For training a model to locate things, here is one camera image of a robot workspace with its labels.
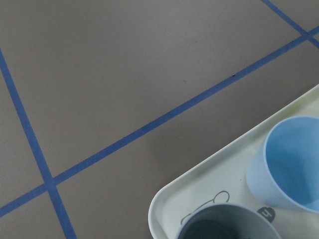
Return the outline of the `grey plastic cup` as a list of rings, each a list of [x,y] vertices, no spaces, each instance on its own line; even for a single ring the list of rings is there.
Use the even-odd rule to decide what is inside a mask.
[[[257,212],[235,204],[196,210],[182,223],[176,239],[280,239],[276,229]]]

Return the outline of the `light blue plastic cup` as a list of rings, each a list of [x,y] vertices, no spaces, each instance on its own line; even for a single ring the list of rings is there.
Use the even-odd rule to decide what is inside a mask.
[[[319,212],[319,119],[296,116],[267,134],[246,173],[250,192],[266,205]]]

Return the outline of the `cream plastic tray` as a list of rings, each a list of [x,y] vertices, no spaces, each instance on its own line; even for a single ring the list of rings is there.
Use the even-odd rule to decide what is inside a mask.
[[[154,196],[148,213],[151,235],[173,239],[194,212],[213,203],[234,203],[260,211],[271,210],[249,191],[246,171],[266,135],[279,121],[291,116],[318,116],[319,89],[314,87],[221,150],[188,170]]]

